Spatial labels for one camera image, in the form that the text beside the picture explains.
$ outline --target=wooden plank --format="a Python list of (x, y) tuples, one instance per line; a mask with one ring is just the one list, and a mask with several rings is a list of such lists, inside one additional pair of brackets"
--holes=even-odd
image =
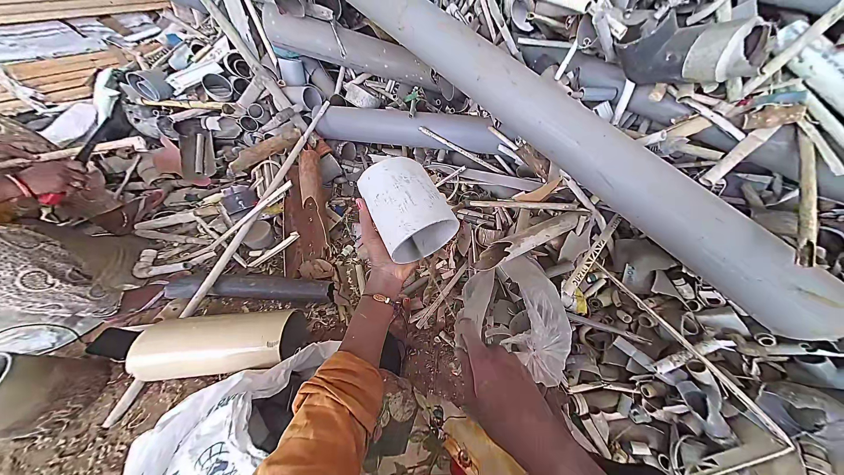
[(0, 25), (47, 21), (49, 19), (71, 19), (81, 17), (95, 17), (107, 14), (124, 14), (130, 12), (146, 12), (167, 7), (170, 2), (137, 3), (131, 5), (114, 5), (91, 8), (74, 8), (49, 12), (27, 12), (21, 14), (0, 15)]
[(137, 5), (140, 3), (154, 3), (150, 0), (46, 0), (41, 2), (26, 2), (6, 4), (0, 2), (0, 15), (32, 14), (44, 12), (58, 12), (80, 8), (116, 7), (120, 5)]
[(127, 27), (123, 26), (123, 23), (119, 22), (116, 18), (114, 18), (111, 15), (101, 16), (97, 19), (97, 21), (99, 21), (103, 25), (111, 28), (112, 30), (116, 31), (117, 34), (121, 35), (121, 36), (129, 36), (133, 33)]
[[(53, 92), (47, 95), (47, 100), (50, 102), (67, 102), (67, 101), (76, 101), (78, 99), (87, 99), (91, 97), (93, 90), (88, 86), (68, 89), (68, 90), (60, 90), (58, 92)], [(23, 101), (14, 100), (14, 101), (5, 101), (0, 102), (0, 114), (3, 115), (14, 115), (20, 114), (21, 112), (27, 112), (31, 110), (29, 106), (27, 106)]]
[[(88, 78), (75, 78), (75, 79), (68, 79), (64, 81), (57, 81), (47, 85), (42, 85), (36, 90), (41, 94), (49, 95), (52, 92), (58, 92), (59, 90), (65, 89), (73, 89), (79, 86), (84, 86), (88, 83)], [(0, 101), (11, 101), (15, 99), (14, 95), (11, 92), (0, 92)]]
[(106, 64), (117, 64), (117, 60), (109, 51), (76, 54), (56, 59), (41, 59), (3, 65), (8, 71), (9, 77), (18, 81), (25, 79), (40, 78), (59, 73), (69, 73), (80, 69), (101, 68)]
[(25, 85), (27, 87), (38, 89), (39, 86), (48, 85), (51, 83), (60, 83), (62, 81), (67, 81), (69, 79), (76, 79), (76, 78), (89, 78), (94, 75), (97, 71), (97, 68), (88, 68), (88, 69), (80, 69), (79, 71), (70, 71), (68, 73), (59, 73), (59, 74), (51, 74), (49, 76), (42, 76), (40, 78), (33, 78), (33, 79), (24, 79), (20, 81), (20, 84)]

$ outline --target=plastic bag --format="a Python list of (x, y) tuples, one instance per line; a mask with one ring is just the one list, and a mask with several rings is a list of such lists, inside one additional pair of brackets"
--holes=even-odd
[(531, 327), (501, 344), (516, 343), (527, 348), (514, 353), (527, 367), (533, 381), (557, 386), (565, 380), (565, 360), (571, 351), (571, 324), (565, 305), (554, 284), (532, 259), (523, 255), (500, 267), (518, 284)]
[(135, 439), (124, 475), (252, 475), (269, 455), (248, 432), (252, 400), (280, 392), (294, 371), (316, 370), (339, 346), (312, 343), (270, 369), (241, 371), (191, 394)]

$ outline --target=grey pvc pipe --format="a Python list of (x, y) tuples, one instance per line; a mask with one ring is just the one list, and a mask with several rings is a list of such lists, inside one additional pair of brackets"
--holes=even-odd
[(315, 85), (326, 97), (334, 95), (334, 79), (325, 72), (319, 61), (312, 57), (303, 56), (299, 58), (305, 65), (305, 71), (311, 76), (311, 84)]
[[(167, 298), (190, 298), (205, 275), (180, 277), (164, 288)], [(208, 295), (238, 298), (262, 298), (288, 302), (331, 302), (330, 281), (308, 281), (276, 276), (220, 276)]]
[[(522, 48), (522, 52), (528, 63), (531, 63), (535, 62), (541, 54), (548, 54), (559, 61), (565, 56), (567, 50), (525, 46)], [(625, 74), (621, 68), (581, 53), (577, 53), (571, 61), (569, 70), (574, 68), (580, 69), (581, 86), (614, 87), (619, 92), (619, 95), (616, 96), (616, 101), (618, 100), (625, 84)], [(695, 112), (687, 106), (679, 104), (669, 95), (666, 95), (660, 102), (651, 101), (647, 96), (652, 87), (652, 85), (638, 85), (630, 98), (627, 110), (661, 124), (670, 124), (672, 119)], [(710, 127), (692, 135), (691, 138), (724, 151), (731, 150), (738, 143), (736, 139), (728, 136), (717, 127)], [(747, 160), (797, 182), (799, 181), (800, 165), (798, 157), (795, 128), (793, 125), (787, 125), (751, 153)], [(821, 196), (844, 201), (844, 177), (833, 175), (823, 161), (818, 162), (818, 187)]]
[(299, 104), (306, 111), (318, 108), (325, 101), (322, 91), (312, 85), (286, 86), (281, 89), (290, 102)]
[(838, 0), (759, 0), (760, 3), (767, 3), (775, 7), (792, 8), (808, 14), (822, 15), (827, 12)]
[(329, 23), (282, 15), (273, 3), (265, 3), (262, 9), (264, 29), (276, 47), (408, 85), (440, 90), (432, 79), (431, 68), (399, 45), (338, 28), (346, 48), (343, 57)]
[(281, 79), (284, 79), (285, 85), (306, 85), (305, 79), (305, 65), (299, 59), (287, 59), (284, 57), (278, 58), (279, 69), (281, 70)]
[(417, 112), (415, 118), (410, 118), (407, 112), (394, 109), (329, 107), (316, 125), (316, 132), (324, 139), (445, 148), (419, 131), (419, 127), (427, 127), (469, 151), (497, 154), (501, 142), (487, 129), (490, 125), (491, 120), (474, 116)]
[(778, 335), (844, 336), (844, 282), (426, 0), (349, 0)]

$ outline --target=soil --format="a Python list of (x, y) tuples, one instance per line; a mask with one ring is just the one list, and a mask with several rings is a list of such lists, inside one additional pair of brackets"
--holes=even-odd
[[(237, 298), (210, 298), (197, 314), (257, 312), (285, 308), (272, 301)], [(310, 322), (313, 341), (339, 340), (345, 324), (332, 304), (303, 308)], [(136, 324), (121, 322), (121, 325)], [(403, 376), (417, 389), (443, 396), (457, 405), (463, 402), (463, 383), (455, 375), (458, 368), (454, 351), (436, 337), (435, 328), (396, 335), (405, 342), (407, 357)], [(95, 335), (85, 336), (91, 341)], [(58, 352), (61, 356), (81, 356), (84, 345), (76, 342)], [(187, 396), (224, 379), (224, 375), (174, 379), (148, 383), (123, 419), (111, 429), (100, 425), (132, 381), (123, 365), (114, 363), (111, 379), (95, 402), (57, 427), (19, 440), (0, 440), (0, 475), (117, 475), (132, 442), (153, 428), (159, 418)]]

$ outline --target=broken pipe piece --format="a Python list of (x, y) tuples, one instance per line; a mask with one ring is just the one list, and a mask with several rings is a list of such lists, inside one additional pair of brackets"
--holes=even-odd
[[(844, 336), (844, 283), (796, 266), (793, 248), (558, 85), (425, 0), (349, 3), (765, 327), (804, 340)], [(478, 81), (479, 71), (496, 74)]]
[(579, 222), (581, 216), (583, 216), (582, 213), (574, 211), (561, 213), (559, 216), (500, 239), (480, 253), (475, 268), (488, 270), (508, 260), (515, 259), (540, 244), (547, 243), (562, 233), (571, 231), (577, 227), (577, 222)]
[(647, 21), (640, 38), (616, 51), (627, 79), (637, 84), (720, 83), (755, 75), (770, 35), (761, 17), (679, 28), (671, 10), (658, 25)]
[[(190, 298), (196, 293), (205, 275), (170, 280), (164, 288), (167, 298)], [(220, 276), (209, 295), (237, 298), (261, 298), (285, 302), (327, 303), (332, 301), (330, 281), (308, 281), (277, 276)]]

